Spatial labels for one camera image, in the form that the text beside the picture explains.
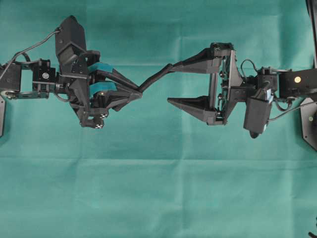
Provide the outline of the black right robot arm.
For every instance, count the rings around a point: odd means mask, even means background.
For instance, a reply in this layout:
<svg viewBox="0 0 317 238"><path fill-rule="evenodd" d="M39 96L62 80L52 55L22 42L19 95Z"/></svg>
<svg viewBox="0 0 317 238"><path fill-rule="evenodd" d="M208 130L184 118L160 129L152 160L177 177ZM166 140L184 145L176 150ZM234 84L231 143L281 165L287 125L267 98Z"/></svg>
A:
<svg viewBox="0 0 317 238"><path fill-rule="evenodd" d="M208 125L225 125L237 103L246 104L244 128L262 133L271 121L273 103L288 106L299 97L317 101L317 70L256 69L246 76L236 65L231 43L212 43L198 54L170 66L169 72L208 74L209 94L197 98L168 98L168 102Z"/></svg>

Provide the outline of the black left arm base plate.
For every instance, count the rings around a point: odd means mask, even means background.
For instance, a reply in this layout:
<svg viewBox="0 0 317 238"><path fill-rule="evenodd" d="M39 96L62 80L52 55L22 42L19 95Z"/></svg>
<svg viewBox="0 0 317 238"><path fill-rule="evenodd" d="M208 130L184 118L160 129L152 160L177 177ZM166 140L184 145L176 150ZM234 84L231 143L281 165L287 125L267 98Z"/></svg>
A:
<svg viewBox="0 0 317 238"><path fill-rule="evenodd" d="M0 137L3 136L4 118L5 118L5 100L2 96L0 96Z"/></svg>

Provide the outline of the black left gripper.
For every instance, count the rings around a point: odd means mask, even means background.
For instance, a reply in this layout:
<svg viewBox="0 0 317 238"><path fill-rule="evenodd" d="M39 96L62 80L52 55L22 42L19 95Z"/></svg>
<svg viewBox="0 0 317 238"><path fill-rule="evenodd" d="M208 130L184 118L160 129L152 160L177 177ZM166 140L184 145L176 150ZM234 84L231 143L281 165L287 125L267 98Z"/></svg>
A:
<svg viewBox="0 0 317 238"><path fill-rule="evenodd" d="M65 93L68 103L82 127L101 129L104 121L100 117L104 108L120 111L131 101L142 98L136 91L138 85L126 78L107 63L99 62L99 51L63 50L57 54L59 61L58 83L63 88L56 93ZM115 83L99 83L110 79Z"/></svg>

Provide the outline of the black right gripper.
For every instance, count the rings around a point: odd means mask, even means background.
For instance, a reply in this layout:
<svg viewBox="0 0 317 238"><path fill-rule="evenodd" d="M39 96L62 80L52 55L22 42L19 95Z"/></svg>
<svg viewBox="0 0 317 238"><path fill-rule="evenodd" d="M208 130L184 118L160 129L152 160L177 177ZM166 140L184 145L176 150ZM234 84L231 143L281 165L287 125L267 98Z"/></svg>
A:
<svg viewBox="0 0 317 238"><path fill-rule="evenodd" d="M246 97L245 77L236 65L231 43L212 43L198 54L174 64L171 72L210 75L209 97L168 98L167 101L208 125L225 125L241 97Z"/></svg>

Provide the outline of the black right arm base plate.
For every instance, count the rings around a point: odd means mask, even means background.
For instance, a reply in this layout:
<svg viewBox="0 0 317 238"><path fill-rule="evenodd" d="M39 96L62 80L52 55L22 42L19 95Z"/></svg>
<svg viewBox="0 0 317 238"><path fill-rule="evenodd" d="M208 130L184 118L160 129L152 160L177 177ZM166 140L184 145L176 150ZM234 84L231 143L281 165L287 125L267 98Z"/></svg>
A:
<svg viewBox="0 0 317 238"><path fill-rule="evenodd" d="M315 150L317 150L317 104L311 98L306 98L300 108L302 137Z"/></svg>

